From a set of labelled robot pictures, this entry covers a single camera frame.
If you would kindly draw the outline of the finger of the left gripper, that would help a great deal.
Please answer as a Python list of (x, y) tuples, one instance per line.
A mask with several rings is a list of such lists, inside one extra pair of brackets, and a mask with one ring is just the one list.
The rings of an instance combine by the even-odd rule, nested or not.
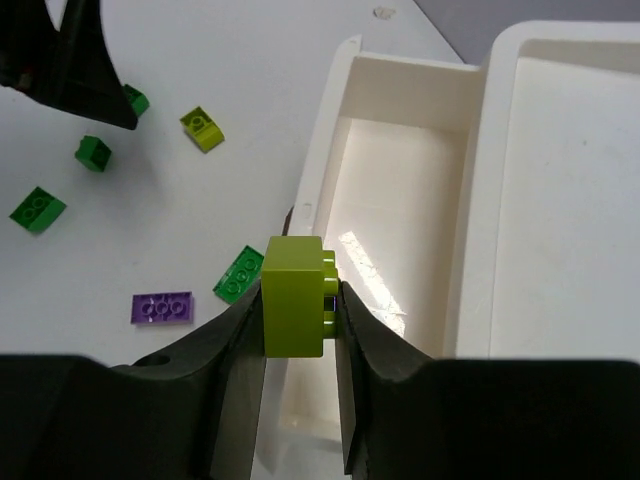
[(83, 118), (128, 130), (138, 124), (106, 47), (98, 0), (68, 1), (59, 27), (42, 0), (3, 1), (1, 85)]

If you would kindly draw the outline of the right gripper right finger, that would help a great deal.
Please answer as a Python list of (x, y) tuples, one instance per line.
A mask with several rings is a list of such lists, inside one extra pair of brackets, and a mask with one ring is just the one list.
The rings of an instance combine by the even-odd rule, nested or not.
[(336, 302), (344, 470), (354, 479), (635, 479), (639, 367), (436, 360)]

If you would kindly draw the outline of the small green lego brick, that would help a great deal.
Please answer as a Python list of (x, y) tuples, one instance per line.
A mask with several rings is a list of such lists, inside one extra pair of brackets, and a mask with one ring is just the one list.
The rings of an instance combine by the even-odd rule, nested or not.
[(104, 172), (111, 158), (111, 149), (98, 137), (85, 135), (74, 157), (93, 172)]

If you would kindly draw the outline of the lime small lego brick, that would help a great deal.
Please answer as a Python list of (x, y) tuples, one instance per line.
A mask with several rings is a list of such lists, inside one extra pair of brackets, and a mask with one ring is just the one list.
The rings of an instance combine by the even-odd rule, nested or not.
[(269, 358), (318, 358), (334, 335), (325, 301), (339, 291), (336, 256), (318, 236), (275, 236), (261, 270), (264, 348)]

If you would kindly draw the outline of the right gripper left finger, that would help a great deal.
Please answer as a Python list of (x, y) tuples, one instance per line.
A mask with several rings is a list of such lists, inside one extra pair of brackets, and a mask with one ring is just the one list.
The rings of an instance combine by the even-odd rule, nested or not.
[(247, 479), (265, 377), (261, 292), (131, 365), (1, 359), (5, 479)]

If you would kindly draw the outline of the lime sloped lego brick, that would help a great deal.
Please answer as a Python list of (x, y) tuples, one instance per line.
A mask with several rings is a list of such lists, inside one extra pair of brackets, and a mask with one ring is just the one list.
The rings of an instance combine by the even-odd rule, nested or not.
[(225, 140), (222, 130), (200, 106), (181, 117), (180, 123), (203, 153), (209, 152)]

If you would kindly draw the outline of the white three-drawer storage box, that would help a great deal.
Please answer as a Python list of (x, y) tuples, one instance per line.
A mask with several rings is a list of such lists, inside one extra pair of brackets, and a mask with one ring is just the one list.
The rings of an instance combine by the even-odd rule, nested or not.
[[(433, 359), (639, 367), (638, 24), (520, 23), (479, 66), (346, 40), (289, 231), (320, 237), (369, 311)], [(269, 362), (268, 469), (352, 478), (336, 338)]]

